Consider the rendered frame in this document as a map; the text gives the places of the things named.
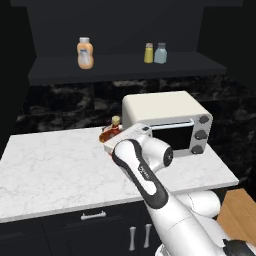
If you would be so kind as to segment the black cupboard door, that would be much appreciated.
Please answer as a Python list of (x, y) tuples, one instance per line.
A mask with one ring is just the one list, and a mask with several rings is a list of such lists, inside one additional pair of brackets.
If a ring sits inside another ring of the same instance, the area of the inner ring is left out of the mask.
[[(130, 227), (136, 227), (135, 250), (129, 251)], [(129, 221), (87, 226), (72, 231), (66, 238), (70, 256), (136, 256), (138, 224)]]
[(146, 240), (146, 225), (153, 224), (151, 217), (148, 213), (143, 212), (141, 214), (141, 229), (140, 229), (140, 256), (155, 256), (157, 248), (162, 244), (159, 236), (152, 225), (149, 232), (149, 246), (144, 247)]

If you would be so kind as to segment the amber condiment bottle yellow cap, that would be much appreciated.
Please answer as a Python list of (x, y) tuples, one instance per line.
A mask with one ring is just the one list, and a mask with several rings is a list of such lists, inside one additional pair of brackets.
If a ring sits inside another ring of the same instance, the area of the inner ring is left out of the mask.
[(102, 129), (102, 133), (99, 136), (99, 141), (101, 143), (104, 143), (109, 139), (111, 139), (112, 137), (118, 135), (121, 132), (119, 125), (120, 125), (120, 117), (113, 116), (111, 124)]

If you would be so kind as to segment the orange sauce bottle white cap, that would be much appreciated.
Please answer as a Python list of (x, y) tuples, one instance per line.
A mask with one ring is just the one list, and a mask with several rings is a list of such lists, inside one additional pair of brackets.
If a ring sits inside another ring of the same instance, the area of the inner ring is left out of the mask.
[(77, 60), (81, 69), (91, 69), (94, 65), (93, 46), (88, 37), (80, 37), (77, 44)]

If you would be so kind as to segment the dark open wall cabinet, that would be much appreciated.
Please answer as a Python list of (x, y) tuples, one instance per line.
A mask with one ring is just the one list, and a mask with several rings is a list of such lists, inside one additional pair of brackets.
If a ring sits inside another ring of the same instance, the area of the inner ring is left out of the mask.
[[(223, 74), (226, 68), (197, 51), (207, 7), (243, 0), (10, 0), (28, 13), (36, 59), (32, 85)], [(81, 69), (77, 44), (88, 37), (94, 65)], [(144, 62), (147, 43), (153, 62)], [(159, 43), (167, 61), (154, 62)]]

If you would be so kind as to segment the pale blue grey shaker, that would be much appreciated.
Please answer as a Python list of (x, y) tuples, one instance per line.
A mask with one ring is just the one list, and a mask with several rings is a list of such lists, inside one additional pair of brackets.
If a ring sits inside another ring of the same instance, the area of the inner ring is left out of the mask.
[(158, 64), (164, 64), (167, 61), (166, 44), (159, 43), (154, 54), (154, 62)]

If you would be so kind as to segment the black drawer front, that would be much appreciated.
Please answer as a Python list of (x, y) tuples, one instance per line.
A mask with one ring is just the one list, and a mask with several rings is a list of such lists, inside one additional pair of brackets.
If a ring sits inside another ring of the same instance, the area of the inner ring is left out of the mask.
[[(80, 228), (86, 225), (95, 225), (109, 221), (137, 219), (140, 217), (141, 205), (142, 202), (139, 201), (57, 214), (43, 217), (42, 224), (47, 233), (56, 233), (64, 230)], [(91, 215), (100, 213), (102, 210), (106, 212), (106, 217), (89, 219), (85, 221), (80, 219), (83, 213), (86, 215)]]

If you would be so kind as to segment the cream toaster oven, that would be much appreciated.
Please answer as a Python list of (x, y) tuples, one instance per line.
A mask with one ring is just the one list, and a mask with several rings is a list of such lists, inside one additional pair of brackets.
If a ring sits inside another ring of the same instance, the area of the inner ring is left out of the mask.
[[(205, 124), (199, 122), (203, 115), (209, 117)], [(213, 116), (186, 91), (131, 94), (122, 100), (122, 129), (136, 123), (147, 126), (194, 121), (193, 127), (152, 130), (152, 136), (168, 143), (175, 157), (198, 155), (191, 152), (194, 146), (205, 150)], [(195, 133), (204, 130), (206, 139), (197, 140)]]

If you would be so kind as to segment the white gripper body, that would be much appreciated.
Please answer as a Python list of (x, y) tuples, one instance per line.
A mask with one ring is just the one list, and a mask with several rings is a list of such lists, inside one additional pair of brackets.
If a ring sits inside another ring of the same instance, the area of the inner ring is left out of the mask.
[(123, 130), (118, 135), (109, 139), (103, 144), (104, 150), (111, 154), (115, 148), (115, 146), (122, 140), (125, 139), (136, 139), (141, 135), (149, 135), (149, 127), (142, 123), (136, 123), (129, 128)]

